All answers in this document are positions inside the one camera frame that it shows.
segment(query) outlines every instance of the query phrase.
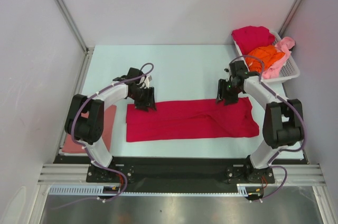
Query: laundry basket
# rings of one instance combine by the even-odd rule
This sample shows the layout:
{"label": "laundry basket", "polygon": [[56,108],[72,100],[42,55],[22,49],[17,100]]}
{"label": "laundry basket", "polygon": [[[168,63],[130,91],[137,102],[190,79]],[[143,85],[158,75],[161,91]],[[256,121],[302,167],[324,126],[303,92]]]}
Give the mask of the laundry basket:
{"label": "laundry basket", "polygon": [[[275,45],[277,42],[279,42],[281,40],[280,36],[278,35],[278,33],[276,33],[275,31],[270,30],[270,33],[272,35],[275,36],[275,41],[273,42],[273,45]],[[236,50],[237,50],[237,55],[238,56],[242,56],[242,52],[239,48],[239,46],[237,45],[236,41],[234,40],[234,44],[236,46]],[[289,59],[286,61],[285,65],[281,68],[280,72],[279,72],[279,77],[278,78],[273,78],[273,79],[265,79],[264,82],[266,83],[271,83],[271,82],[280,82],[283,83],[289,79],[292,78],[297,78],[300,75],[300,71],[298,66],[296,65],[296,62],[294,61],[294,59],[292,58],[292,55],[289,57]]]}

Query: magenta cloth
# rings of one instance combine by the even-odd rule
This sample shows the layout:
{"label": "magenta cloth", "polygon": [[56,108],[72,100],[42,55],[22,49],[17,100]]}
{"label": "magenta cloth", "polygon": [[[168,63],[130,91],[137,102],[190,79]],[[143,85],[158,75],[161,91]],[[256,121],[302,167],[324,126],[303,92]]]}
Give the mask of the magenta cloth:
{"label": "magenta cloth", "polygon": [[287,36],[280,40],[278,43],[276,43],[275,48],[277,52],[284,52],[285,55],[263,72],[262,76],[264,79],[273,79],[279,77],[279,72],[281,68],[291,56],[291,52],[289,51],[289,49],[291,49],[293,46],[295,46],[295,40]]}
{"label": "magenta cloth", "polygon": [[271,45],[275,36],[266,27],[247,26],[232,31],[232,37],[236,41],[243,55],[248,55],[255,48]]}
{"label": "magenta cloth", "polygon": [[252,118],[248,97],[225,106],[215,99],[164,101],[156,103],[157,111],[144,112],[127,107],[127,142],[160,139],[254,137],[259,126]]}

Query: wall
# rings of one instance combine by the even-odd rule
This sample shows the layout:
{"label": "wall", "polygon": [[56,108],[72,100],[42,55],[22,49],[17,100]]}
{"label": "wall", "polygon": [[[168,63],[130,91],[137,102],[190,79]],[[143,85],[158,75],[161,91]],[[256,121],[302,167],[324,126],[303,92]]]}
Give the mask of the wall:
{"label": "wall", "polygon": [[4,211],[25,186],[26,216],[42,164],[56,151],[83,53],[54,0],[0,5],[0,218],[15,223]]}
{"label": "wall", "polygon": [[294,0],[65,0],[89,46],[231,44],[232,30],[279,30]]}
{"label": "wall", "polygon": [[303,103],[308,157],[320,163],[338,206],[338,0],[304,0],[286,35],[296,41],[292,54],[301,76],[285,87]]}

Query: pile of clothes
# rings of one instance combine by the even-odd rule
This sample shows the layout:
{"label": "pile of clothes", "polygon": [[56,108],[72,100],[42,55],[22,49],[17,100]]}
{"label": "pile of clothes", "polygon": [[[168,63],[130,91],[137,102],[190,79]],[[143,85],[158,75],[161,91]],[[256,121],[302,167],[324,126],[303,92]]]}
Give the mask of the pile of clothes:
{"label": "pile of clothes", "polygon": [[[295,46],[292,38],[285,37],[275,45],[275,36],[266,27],[248,26],[232,31],[243,55],[254,56],[264,63],[264,79],[278,78],[279,72],[291,55],[290,49]],[[254,58],[245,58],[250,71],[262,71],[261,63]]]}

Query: robotic arm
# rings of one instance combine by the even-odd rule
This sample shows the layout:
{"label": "robotic arm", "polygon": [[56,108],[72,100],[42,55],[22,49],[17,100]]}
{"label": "robotic arm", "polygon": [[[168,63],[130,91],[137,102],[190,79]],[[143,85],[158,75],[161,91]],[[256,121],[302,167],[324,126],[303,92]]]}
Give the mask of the robotic arm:
{"label": "robotic arm", "polygon": [[[151,76],[130,80],[142,75],[144,74],[141,70],[130,68],[127,75],[114,79],[112,84],[121,81],[125,83],[116,85],[90,100],[82,110],[82,113],[89,113],[88,118],[80,116],[76,121],[75,139],[84,145],[94,160],[103,167],[108,167],[112,160],[112,155],[102,139],[104,111],[117,101],[127,97],[135,101],[137,109],[148,111],[148,108],[152,108],[156,110],[154,88],[149,87]],[[74,118],[87,99],[88,97],[84,95],[73,97],[64,127],[68,134],[71,134]]]}
{"label": "robotic arm", "polygon": [[[229,80],[220,79],[218,82],[217,101],[225,100],[225,105],[237,103],[238,93],[243,92],[253,96],[265,110],[262,128],[264,140],[257,150],[247,157],[246,164],[240,171],[246,182],[255,182],[267,172],[270,163],[282,149],[304,139],[304,129],[288,105],[274,96],[267,86],[264,87],[263,83],[260,83],[259,74],[249,72],[244,61],[235,61],[229,66]],[[298,99],[280,97],[287,100],[303,117],[302,103]],[[289,120],[283,122],[283,116]]]}

